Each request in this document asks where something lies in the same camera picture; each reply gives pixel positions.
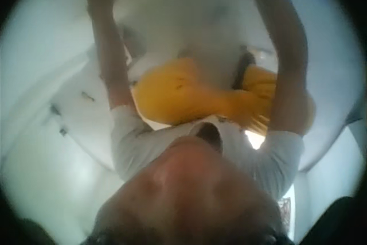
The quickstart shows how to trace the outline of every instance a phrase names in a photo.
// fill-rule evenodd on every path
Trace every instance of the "yellow object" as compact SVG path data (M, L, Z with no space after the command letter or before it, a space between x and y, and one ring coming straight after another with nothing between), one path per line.
M276 74L250 65L242 86L243 90L212 88L195 62L182 58L145 73L133 92L139 111L155 122L179 125L218 115L265 135Z

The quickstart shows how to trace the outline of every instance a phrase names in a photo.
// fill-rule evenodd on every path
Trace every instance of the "white t-shirt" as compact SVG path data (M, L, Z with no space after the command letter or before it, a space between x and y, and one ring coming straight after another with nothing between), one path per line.
M159 157L175 139L189 135L202 122L217 128L222 156L251 176L259 188L275 200L280 199L292 185L304 150L299 135L284 131L269 131L260 149L255 150L241 127L214 115L156 131L129 106L113 109L112 116L115 122L112 131L113 161L124 181Z

